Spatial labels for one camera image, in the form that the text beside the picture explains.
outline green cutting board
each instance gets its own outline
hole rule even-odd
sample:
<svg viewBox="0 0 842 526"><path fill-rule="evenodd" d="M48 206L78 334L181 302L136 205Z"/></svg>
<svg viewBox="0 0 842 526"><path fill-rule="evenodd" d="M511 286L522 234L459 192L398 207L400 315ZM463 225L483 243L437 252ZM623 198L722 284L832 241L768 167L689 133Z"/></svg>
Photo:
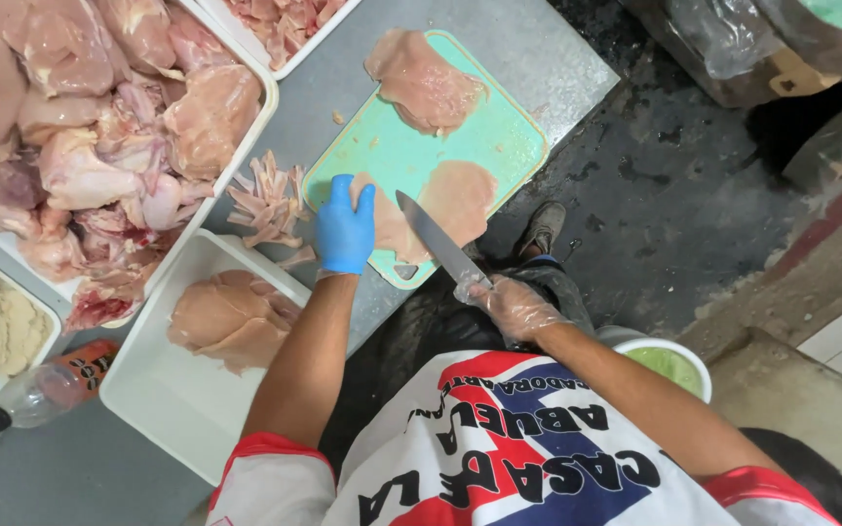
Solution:
<svg viewBox="0 0 842 526"><path fill-rule="evenodd" d="M319 209L329 199L330 180L337 174L367 171L378 183L377 190L395 202L396 190L416 199L440 161L458 159L473 161L496 177L491 216L547 160L544 131L473 55L445 31L428 31L425 36L447 62L483 78L489 87L488 99L480 100L459 130L433 137L406 125L376 89L304 177L304 198L311 209ZM406 279L396 271L404 263L396 261L392 251L376 250L368 262L401 289L417 287L438 267L428 261Z"/></svg>

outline orange bottle label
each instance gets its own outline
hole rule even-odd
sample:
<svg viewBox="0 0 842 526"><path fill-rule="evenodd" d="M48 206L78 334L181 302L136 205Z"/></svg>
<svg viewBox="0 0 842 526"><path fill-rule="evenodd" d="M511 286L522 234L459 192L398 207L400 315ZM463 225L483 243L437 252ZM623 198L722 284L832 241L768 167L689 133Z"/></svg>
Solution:
<svg viewBox="0 0 842 526"><path fill-rule="evenodd" d="M72 353L53 359L54 363L63 364L73 372L79 385L82 398L76 403L90 400L99 390L106 373L110 370L112 360L119 352L119 343L111 340L99 339L90 341Z"/></svg>

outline blue glove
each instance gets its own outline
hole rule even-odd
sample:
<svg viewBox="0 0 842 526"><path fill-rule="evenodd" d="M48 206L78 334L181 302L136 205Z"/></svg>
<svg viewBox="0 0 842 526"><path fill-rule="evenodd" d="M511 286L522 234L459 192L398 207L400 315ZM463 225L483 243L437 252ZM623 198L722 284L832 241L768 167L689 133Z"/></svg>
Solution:
<svg viewBox="0 0 842 526"><path fill-rule="evenodd" d="M357 210L350 200L353 176L333 176L330 200L317 211L317 246L324 269L362 274L375 246L375 185L359 194Z"/></svg>

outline green sauce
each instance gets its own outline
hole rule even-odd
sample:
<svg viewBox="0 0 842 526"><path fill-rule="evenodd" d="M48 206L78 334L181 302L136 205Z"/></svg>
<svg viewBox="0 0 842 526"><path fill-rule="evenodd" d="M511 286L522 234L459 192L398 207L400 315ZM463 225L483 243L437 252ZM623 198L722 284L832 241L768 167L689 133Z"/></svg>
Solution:
<svg viewBox="0 0 842 526"><path fill-rule="evenodd" d="M687 358L671 349L642 347L627 352L626 356L668 378L697 398L703 396L704 386L697 368Z"/></svg>

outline plastic bottle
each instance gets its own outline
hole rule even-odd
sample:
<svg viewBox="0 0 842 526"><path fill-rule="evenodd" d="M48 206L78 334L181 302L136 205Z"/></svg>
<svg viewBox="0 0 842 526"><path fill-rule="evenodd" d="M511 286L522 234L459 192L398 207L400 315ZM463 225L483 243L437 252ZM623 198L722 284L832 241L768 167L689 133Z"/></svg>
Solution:
<svg viewBox="0 0 842 526"><path fill-rule="evenodd" d="M40 426L93 398L117 352L115 341L90 341L9 380L0 391L0 432Z"/></svg>

